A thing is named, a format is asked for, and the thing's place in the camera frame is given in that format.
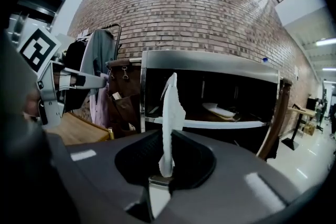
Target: pink garment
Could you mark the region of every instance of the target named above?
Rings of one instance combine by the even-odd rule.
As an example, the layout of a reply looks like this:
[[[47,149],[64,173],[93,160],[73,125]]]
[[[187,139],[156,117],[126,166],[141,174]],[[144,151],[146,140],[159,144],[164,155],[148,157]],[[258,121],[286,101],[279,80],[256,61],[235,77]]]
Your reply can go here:
[[[100,77],[108,79],[108,75],[101,73]],[[98,90],[98,98],[96,95],[90,95],[90,113],[92,122],[98,126],[110,127],[109,109],[107,105],[107,86]]]

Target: metal clamp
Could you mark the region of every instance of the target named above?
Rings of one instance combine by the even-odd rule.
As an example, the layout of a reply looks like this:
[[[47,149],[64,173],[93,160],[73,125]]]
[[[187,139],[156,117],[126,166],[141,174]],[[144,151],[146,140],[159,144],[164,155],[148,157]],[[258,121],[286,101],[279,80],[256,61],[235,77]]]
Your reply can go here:
[[[126,73],[127,66],[123,66],[121,69],[124,70],[124,75],[122,76],[122,78],[123,79],[129,79],[128,76],[127,76],[127,73]]]

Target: white paper towel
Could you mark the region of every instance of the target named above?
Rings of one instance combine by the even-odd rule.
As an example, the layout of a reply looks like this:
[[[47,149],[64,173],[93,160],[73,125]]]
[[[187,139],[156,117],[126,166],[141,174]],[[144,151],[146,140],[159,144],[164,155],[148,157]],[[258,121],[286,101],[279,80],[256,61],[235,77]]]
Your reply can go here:
[[[174,160],[172,157],[172,131],[182,130],[185,119],[185,111],[179,102],[177,92],[177,74],[168,79],[163,100],[163,156],[159,161],[159,168],[163,177],[171,177],[173,174]]]

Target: wooden table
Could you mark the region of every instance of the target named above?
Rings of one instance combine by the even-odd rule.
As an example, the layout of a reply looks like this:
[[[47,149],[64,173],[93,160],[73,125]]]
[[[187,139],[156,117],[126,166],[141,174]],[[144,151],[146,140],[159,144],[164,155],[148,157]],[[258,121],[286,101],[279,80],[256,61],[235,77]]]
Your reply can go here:
[[[287,108],[287,110],[299,113],[298,122],[295,126],[295,130],[293,132],[292,138],[286,138],[286,139],[282,140],[282,142],[286,146],[288,146],[291,150],[294,151],[299,146],[299,144],[294,141],[294,138],[296,136],[296,133],[298,132],[298,129],[299,129],[299,126],[300,126],[300,123],[301,123],[301,120],[302,120],[302,115],[306,115],[310,118],[313,118],[316,115],[316,111],[310,110],[310,109],[304,109],[304,108],[302,108],[302,110],[301,109],[295,109],[295,108]]]
[[[58,134],[65,145],[93,143],[109,138],[107,129],[83,120],[72,113],[65,113],[59,126],[46,131]]]

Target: brown bag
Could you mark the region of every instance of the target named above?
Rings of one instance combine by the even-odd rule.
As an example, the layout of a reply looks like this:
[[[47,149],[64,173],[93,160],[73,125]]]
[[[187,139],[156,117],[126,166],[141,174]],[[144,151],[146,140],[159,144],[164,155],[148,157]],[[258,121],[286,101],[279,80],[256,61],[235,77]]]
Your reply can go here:
[[[140,133],[140,66],[133,66],[129,59],[108,63],[110,69],[108,108],[110,125],[115,138]],[[121,99],[112,96],[118,92]],[[132,124],[136,131],[130,131]]]

